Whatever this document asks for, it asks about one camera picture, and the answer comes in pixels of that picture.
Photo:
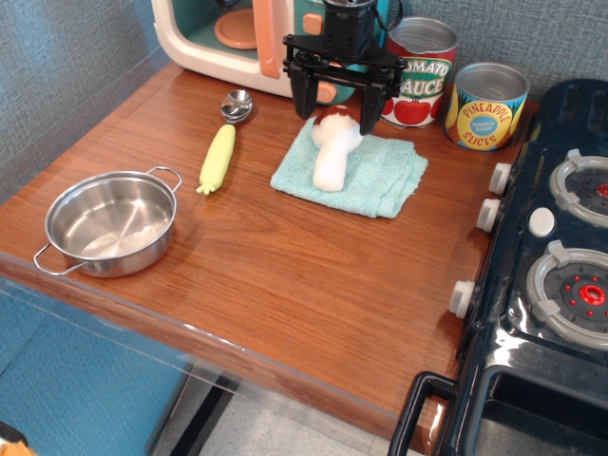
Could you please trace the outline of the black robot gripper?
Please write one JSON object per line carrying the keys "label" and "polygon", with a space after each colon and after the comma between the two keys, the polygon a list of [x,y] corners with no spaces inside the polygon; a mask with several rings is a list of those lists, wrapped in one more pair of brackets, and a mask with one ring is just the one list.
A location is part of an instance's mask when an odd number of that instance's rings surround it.
{"label": "black robot gripper", "polygon": [[324,1],[322,9],[320,33],[283,38],[295,112],[303,120],[311,117],[322,82],[360,89],[360,134],[368,135],[398,93],[405,63],[382,45],[383,34],[398,22],[386,21],[378,1]]}

